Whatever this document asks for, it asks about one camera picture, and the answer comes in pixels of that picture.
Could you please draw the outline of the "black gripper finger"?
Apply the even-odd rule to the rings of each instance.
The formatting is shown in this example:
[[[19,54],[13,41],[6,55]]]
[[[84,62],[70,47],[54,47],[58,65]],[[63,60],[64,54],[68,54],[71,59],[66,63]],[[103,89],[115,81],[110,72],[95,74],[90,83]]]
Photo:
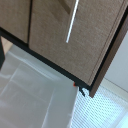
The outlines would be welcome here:
[[[4,60],[5,60],[5,55],[4,55],[4,50],[3,50],[3,46],[0,38],[0,69],[2,68]]]

